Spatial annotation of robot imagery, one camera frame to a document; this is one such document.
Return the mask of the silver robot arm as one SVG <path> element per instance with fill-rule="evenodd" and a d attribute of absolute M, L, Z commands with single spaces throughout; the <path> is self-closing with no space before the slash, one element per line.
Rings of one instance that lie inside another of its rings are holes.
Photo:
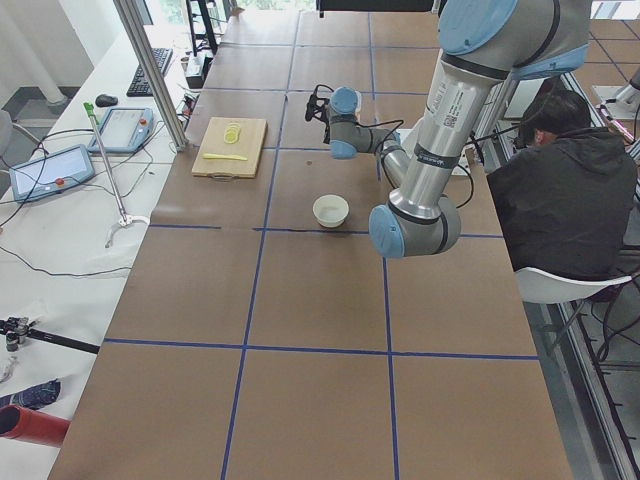
<path fill-rule="evenodd" d="M 590 15 L 588 1 L 447 2 L 425 111 L 405 142 L 358 123 L 353 89 L 331 94 L 323 112 L 332 156 L 373 153 L 394 187 L 369 216 L 381 256 L 438 254 L 455 244 L 460 217 L 443 191 L 491 89 L 577 69 L 586 59 Z"/>

